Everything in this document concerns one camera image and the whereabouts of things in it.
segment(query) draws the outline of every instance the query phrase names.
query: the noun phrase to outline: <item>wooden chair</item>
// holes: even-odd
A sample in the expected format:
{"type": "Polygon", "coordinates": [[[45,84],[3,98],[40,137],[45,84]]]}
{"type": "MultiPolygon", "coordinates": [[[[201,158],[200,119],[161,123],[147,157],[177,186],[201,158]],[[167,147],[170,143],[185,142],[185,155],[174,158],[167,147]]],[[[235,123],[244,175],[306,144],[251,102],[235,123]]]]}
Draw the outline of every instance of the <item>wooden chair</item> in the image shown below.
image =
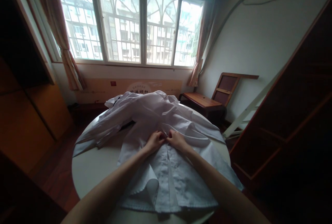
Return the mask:
{"type": "Polygon", "coordinates": [[[209,118],[212,112],[220,112],[220,118],[226,117],[226,106],[228,105],[236,86],[241,78],[248,79],[258,79],[258,75],[246,75],[246,74],[234,74],[234,73],[221,73],[219,81],[215,87],[212,99],[199,94],[197,92],[193,93],[183,93],[179,96],[179,101],[181,97],[185,97],[197,106],[203,109],[206,118],[209,118]]]}

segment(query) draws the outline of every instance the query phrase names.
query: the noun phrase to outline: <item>window sill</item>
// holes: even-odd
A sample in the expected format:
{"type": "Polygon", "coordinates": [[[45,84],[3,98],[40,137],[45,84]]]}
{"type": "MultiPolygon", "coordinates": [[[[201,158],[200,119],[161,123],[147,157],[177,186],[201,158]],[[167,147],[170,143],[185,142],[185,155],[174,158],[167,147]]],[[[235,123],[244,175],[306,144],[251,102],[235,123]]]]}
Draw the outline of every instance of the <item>window sill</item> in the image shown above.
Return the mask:
{"type": "Polygon", "coordinates": [[[130,62],[105,62],[104,60],[91,60],[91,59],[74,59],[76,64],[85,65],[101,65],[101,66],[114,66],[114,67],[137,67],[137,68],[159,68],[159,69],[181,69],[192,70],[194,66],[170,66],[170,65],[155,65],[155,64],[138,64],[130,62]]]}

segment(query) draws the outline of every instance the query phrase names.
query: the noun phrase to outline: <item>fabric fold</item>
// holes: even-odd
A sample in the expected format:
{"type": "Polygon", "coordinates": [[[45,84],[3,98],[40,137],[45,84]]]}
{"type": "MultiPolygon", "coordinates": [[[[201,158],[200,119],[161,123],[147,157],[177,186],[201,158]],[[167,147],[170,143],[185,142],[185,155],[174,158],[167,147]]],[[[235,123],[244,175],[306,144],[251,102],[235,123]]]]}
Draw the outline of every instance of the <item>fabric fold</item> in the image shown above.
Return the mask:
{"type": "MultiPolygon", "coordinates": [[[[152,132],[159,130],[167,136],[172,129],[183,134],[186,142],[239,190],[243,189],[233,169],[210,141],[213,138],[224,143],[219,129],[180,105],[175,96],[167,96],[161,91],[145,95],[126,92],[105,105],[111,108],[78,138],[73,156],[97,144],[112,142],[121,126],[133,120],[135,124],[123,140],[118,166],[142,149],[152,132]]],[[[141,211],[175,213],[184,208],[217,207],[218,203],[187,158],[166,143],[145,160],[118,205],[141,211]]]]}

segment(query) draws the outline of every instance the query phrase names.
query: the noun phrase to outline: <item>white tabletop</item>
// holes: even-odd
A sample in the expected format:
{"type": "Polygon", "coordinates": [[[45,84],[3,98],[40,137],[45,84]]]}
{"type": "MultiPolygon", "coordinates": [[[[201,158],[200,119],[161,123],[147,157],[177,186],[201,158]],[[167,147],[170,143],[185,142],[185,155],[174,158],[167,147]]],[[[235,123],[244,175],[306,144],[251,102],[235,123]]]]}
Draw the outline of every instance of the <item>white tabletop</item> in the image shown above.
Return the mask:
{"type": "MultiPolygon", "coordinates": [[[[197,111],[192,111],[194,114],[203,117],[197,111]]],[[[85,128],[84,132],[98,121],[99,116],[85,128]]],[[[114,137],[112,142],[108,142],[103,148],[98,150],[98,148],[95,147],[73,158],[73,181],[80,199],[117,168],[122,142],[129,130],[130,128],[121,131],[114,137]]],[[[230,165],[230,157],[226,145],[213,139],[211,139],[211,141],[225,161],[230,165]]],[[[116,208],[107,223],[202,223],[212,214],[213,212],[211,212],[211,210],[195,210],[194,214],[193,211],[176,214],[157,214],[116,208]]]]}

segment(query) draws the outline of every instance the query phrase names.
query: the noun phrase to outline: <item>white wall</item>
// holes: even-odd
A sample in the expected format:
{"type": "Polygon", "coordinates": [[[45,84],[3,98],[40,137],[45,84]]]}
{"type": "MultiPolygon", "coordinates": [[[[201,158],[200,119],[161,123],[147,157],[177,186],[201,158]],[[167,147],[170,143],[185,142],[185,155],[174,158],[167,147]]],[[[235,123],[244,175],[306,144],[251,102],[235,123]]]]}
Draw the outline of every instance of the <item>white wall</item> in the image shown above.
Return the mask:
{"type": "MultiPolygon", "coordinates": [[[[68,79],[62,63],[53,63],[57,82],[67,105],[76,102],[75,93],[69,90],[68,79]]],[[[105,65],[78,64],[78,69],[85,78],[113,78],[113,79],[159,79],[181,80],[182,92],[192,92],[193,87],[187,87],[187,81],[191,70],[163,69],[163,68],[139,68],[116,67],[105,65]]]]}
{"type": "MultiPolygon", "coordinates": [[[[217,26],[237,1],[220,0],[217,26]]],[[[245,3],[265,1],[268,0],[245,0],[245,3]]],[[[259,75],[258,80],[241,80],[234,92],[226,117],[234,121],[288,61],[326,1],[277,0],[261,6],[240,4],[212,47],[197,91],[211,97],[222,72],[259,75]]]]}

